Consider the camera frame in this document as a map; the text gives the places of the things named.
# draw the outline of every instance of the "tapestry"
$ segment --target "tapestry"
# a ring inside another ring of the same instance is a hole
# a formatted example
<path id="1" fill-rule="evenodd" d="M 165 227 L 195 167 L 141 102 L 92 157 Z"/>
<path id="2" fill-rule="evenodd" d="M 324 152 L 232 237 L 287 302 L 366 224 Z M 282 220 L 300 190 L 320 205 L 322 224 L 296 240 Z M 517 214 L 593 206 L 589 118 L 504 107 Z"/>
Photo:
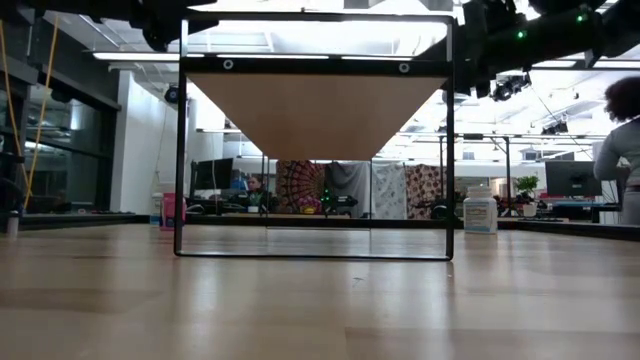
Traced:
<path id="1" fill-rule="evenodd" d="M 376 219 L 407 219 L 407 181 L 402 164 L 373 165 Z"/>
<path id="2" fill-rule="evenodd" d="M 440 196 L 440 167 L 416 165 L 406 166 L 407 179 L 407 219 L 429 220 L 429 204 Z"/>
<path id="3" fill-rule="evenodd" d="M 278 212 L 300 212 L 298 200 L 320 199 L 324 191 L 324 164 L 311 161 L 278 161 L 276 163 L 276 195 Z"/>
<path id="4" fill-rule="evenodd" d="M 369 163 L 337 163 L 327 165 L 327 186 L 333 195 L 351 195 L 358 200 L 358 204 L 351 207 L 351 217 L 359 219 L 369 213 L 371 196 L 371 179 L 369 178 Z"/>

